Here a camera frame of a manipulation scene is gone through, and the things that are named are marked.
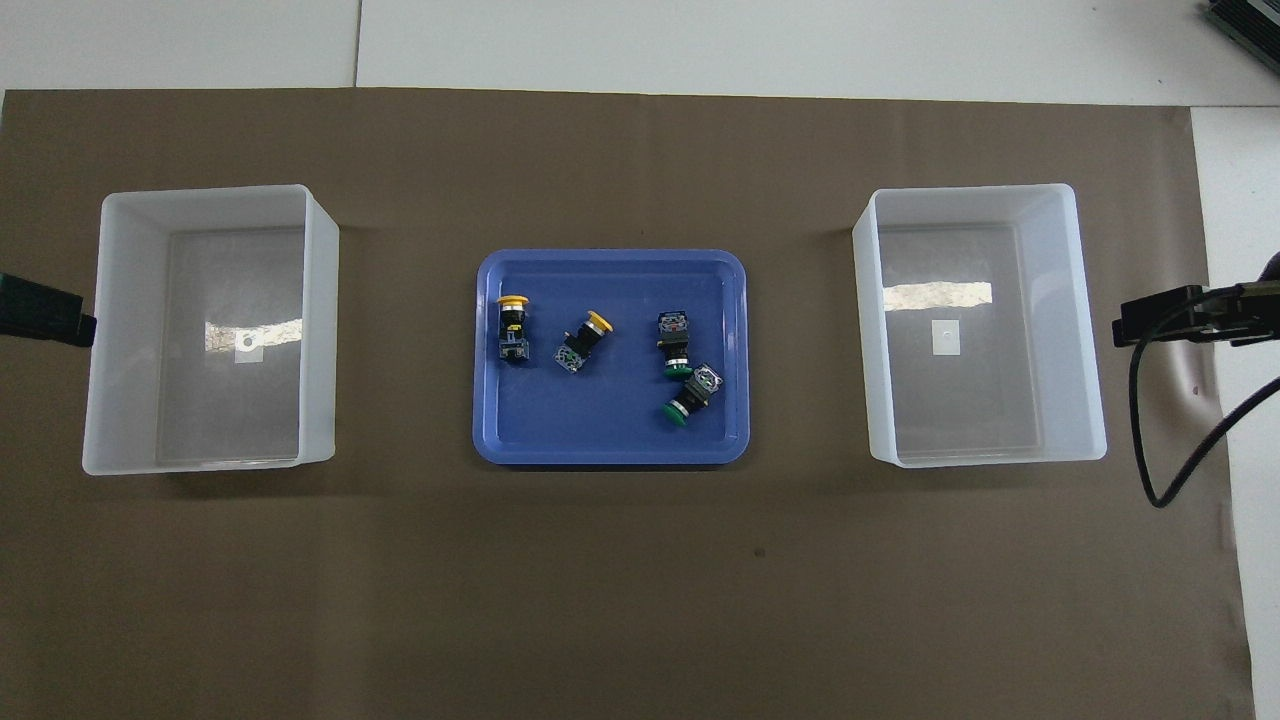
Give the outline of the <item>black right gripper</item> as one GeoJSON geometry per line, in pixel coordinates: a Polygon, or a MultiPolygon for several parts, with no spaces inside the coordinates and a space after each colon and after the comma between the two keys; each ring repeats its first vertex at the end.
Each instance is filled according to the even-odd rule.
{"type": "Polygon", "coordinates": [[[1112,345],[1134,347],[1143,338],[1172,342],[1201,334],[1204,342],[1233,347],[1277,340],[1279,283],[1238,283],[1211,290],[1201,304],[1208,329],[1192,310],[1170,314],[1179,304],[1204,292],[1202,284],[1184,284],[1121,304],[1112,322],[1112,345]]]}

